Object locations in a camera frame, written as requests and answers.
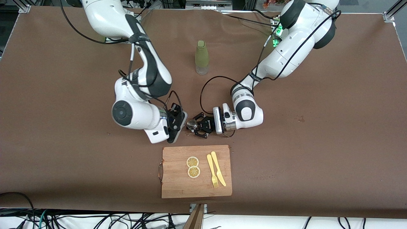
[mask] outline cutting board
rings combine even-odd
[[[216,152],[219,167],[221,169],[226,186],[218,180],[218,188],[212,185],[206,155]],[[188,176],[187,159],[195,156],[199,160],[201,173],[196,178]],[[162,186],[161,198],[190,198],[210,196],[231,196],[232,176],[230,171],[230,150],[228,145],[200,145],[164,147],[162,150]]]

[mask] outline white robotic arm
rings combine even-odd
[[[292,0],[283,8],[280,23],[288,35],[238,84],[230,94],[232,112],[224,103],[213,108],[217,134],[249,128],[263,123],[263,110],[254,100],[251,90],[265,77],[276,79],[291,74],[313,48],[327,45],[335,35],[334,20],[329,17],[339,0]]]
[[[151,143],[174,143],[187,115],[179,106],[168,111],[149,103],[151,98],[169,92],[172,79],[134,13],[124,9],[120,0],[84,0],[83,7],[97,33],[128,38],[132,44],[131,63],[135,50],[143,61],[142,68],[133,72],[129,69],[129,75],[115,83],[114,121],[125,128],[144,130]]]

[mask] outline lemon slice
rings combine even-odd
[[[198,160],[198,158],[196,158],[196,157],[194,157],[194,156],[190,156],[190,157],[188,158],[188,160],[186,160],[186,165],[187,165],[188,167],[191,167],[191,166],[198,166],[198,165],[199,165],[199,160]]]
[[[188,176],[190,178],[197,178],[201,174],[201,170],[198,166],[191,166],[188,169]]]

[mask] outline yellow knife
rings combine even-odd
[[[210,153],[210,155],[212,156],[213,161],[215,162],[216,165],[216,169],[218,170],[216,172],[216,175],[219,178],[219,181],[222,183],[223,186],[226,186],[225,180],[223,179],[222,173],[221,173],[221,169],[219,168],[219,163],[218,163],[218,158],[216,157],[216,153],[215,151],[212,151]]]

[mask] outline transparent bottle bottom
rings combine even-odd
[[[206,67],[199,67],[195,65],[195,70],[197,71],[198,74],[205,75],[206,73],[208,73],[209,65],[207,65]]]

